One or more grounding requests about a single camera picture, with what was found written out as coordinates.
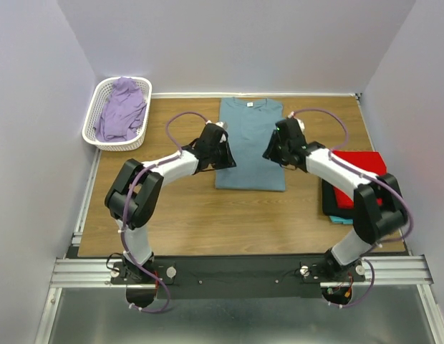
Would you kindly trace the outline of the blue-grey t shirt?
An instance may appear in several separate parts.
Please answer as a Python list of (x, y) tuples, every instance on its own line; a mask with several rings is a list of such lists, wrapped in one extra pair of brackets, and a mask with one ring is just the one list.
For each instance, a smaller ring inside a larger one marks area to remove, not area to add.
[(286, 190), (284, 169), (263, 158), (283, 105), (269, 98), (221, 100), (219, 120), (228, 125), (228, 142), (236, 166), (216, 172), (217, 189), (247, 191)]

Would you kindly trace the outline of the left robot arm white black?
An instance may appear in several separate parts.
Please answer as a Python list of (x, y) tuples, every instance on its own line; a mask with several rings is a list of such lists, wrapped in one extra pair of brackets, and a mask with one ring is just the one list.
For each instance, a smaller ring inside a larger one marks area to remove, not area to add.
[(105, 206), (119, 227), (127, 275), (136, 283), (157, 280), (148, 240), (161, 189), (178, 179), (236, 167), (228, 143), (227, 124), (208, 121), (201, 135), (174, 154), (155, 161), (124, 163), (105, 197)]

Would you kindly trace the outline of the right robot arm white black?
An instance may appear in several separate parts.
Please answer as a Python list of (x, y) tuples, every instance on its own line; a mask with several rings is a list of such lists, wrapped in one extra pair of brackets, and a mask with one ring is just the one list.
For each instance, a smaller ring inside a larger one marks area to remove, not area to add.
[(353, 201), (353, 229), (310, 269), (320, 277), (340, 280), (351, 265), (383, 238), (405, 225), (413, 225), (411, 212), (393, 175), (379, 176), (363, 170), (336, 156), (321, 143), (306, 142), (296, 118), (276, 123), (263, 157), (313, 174)]

